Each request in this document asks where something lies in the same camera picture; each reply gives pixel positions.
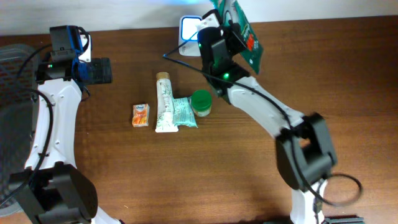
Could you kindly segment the green white package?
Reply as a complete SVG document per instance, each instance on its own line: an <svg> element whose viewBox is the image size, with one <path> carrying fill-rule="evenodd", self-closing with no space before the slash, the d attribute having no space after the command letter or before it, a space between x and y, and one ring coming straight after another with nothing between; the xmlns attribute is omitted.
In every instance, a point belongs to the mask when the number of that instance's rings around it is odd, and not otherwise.
<svg viewBox="0 0 398 224"><path fill-rule="evenodd" d="M228 27L231 24L239 24L239 33L246 44L246 50L240 54L258 75L261 68L263 47L247 19L242 7L237 0L210 0L221 16L220 24Z"/></svg>

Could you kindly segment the green lid jar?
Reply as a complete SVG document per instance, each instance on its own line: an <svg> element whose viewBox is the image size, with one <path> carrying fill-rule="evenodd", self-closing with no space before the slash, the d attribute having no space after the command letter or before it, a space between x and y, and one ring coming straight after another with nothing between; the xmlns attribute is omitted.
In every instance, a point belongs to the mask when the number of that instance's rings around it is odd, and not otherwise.
<svg viewBox="0 0 398 224"><path fill-rule="evenodd" d="M212 97L207 90L197 90L191 96L191 106L197 117L208 116L211 112Z"/></svg>

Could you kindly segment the small orange carton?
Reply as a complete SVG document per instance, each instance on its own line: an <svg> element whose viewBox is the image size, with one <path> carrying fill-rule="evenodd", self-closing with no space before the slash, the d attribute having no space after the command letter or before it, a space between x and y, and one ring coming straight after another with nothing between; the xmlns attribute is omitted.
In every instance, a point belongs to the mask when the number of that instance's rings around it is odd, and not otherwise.
<svg viewBox="0 0 398 224"><path fill-rule="evenodd" d="M145 127L149 125L149 111L148 104L139 104L133 106L132 126L135 128Z"/></svg>

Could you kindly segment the teal wipes packet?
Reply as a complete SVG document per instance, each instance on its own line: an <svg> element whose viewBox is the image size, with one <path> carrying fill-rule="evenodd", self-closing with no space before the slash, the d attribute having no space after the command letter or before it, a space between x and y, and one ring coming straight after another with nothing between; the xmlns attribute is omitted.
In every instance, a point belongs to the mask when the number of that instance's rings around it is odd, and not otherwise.
<svg viewBox="0 0 398 224"><path fill-rule="evenodd" d="M175 126L188 126L196 128L195 114L192 110L190 102L187 97L177 98L173 100L174 103L174 118Z"/></svg>

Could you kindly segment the white tube with tan cap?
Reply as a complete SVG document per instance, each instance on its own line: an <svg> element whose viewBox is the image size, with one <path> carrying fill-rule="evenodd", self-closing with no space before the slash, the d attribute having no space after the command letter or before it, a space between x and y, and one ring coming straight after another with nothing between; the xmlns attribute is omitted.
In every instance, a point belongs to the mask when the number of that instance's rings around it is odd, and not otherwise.
<svg viewBox="0 0 398 224"><path fill-rule="evenodd" d="M157 133L176 133L178 127L174 125L174 96L170 75L167 72L156 74L157 82Z"/></svg>

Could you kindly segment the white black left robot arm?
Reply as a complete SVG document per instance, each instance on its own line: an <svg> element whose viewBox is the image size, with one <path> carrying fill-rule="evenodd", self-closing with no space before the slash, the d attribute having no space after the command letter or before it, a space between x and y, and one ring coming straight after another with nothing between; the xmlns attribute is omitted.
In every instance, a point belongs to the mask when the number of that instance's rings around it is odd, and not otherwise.
<svg viewBox="0 0 398 224"><path fill-rule="evenodd" d="M94 184L77 168L75 120L87 85L112 81L108 58L91 58L79 26L50 28L50 60L35 71L39 110L24 171L10 176L10 196L32 223L119 223L98 205Z"/></svg>

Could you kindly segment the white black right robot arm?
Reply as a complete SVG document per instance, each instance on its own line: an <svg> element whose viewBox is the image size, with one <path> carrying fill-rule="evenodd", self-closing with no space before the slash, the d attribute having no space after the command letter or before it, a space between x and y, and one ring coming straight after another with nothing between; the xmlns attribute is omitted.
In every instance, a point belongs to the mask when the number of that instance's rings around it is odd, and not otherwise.
<svg viewBox="0 0 398 224"><path fill-rule="evenodd" d="M288 223L364 223L361 217L327 218L322 206L343 207L357 201L363 192L349 201L331 202L323 194L332 168L338 162L325 120L318 113L305 116L289 108L265 91L254 76L233 61L246 45L238 33L238 23L221 24L219 12L207 12L197 25L202 74L215 93L243 110L275 140L277 168L292 189L292 210Z"/></svg>

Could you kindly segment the white barcode scanner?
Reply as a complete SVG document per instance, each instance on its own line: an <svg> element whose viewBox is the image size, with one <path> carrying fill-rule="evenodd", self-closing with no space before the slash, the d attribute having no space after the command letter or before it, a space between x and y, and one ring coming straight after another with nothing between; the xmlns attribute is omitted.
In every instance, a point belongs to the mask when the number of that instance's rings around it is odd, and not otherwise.
<svg viewBox="0 0 398 224"><path fill-rule="evenodd" d="M180 18L178 44L181 46L179 54L187 57L199 57L200 50L197 41L197 25L201 22L200 16L186 15Z"/></svg>

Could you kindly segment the grey plastic basket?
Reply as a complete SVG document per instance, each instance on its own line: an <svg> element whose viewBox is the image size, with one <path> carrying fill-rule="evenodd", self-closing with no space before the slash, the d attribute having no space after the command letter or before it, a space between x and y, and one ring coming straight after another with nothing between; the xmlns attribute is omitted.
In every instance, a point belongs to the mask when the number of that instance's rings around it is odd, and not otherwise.
<svg viewBox="0 0 398 224"><path fill-rule="evenodd" d="M17 87L34 86L34 70L39 60L28 62L20 76L17 73L34 51L26 44L1 47L1 200L12 192L10 175L24 170L30 154L34 104L32 94Z"/></svg>

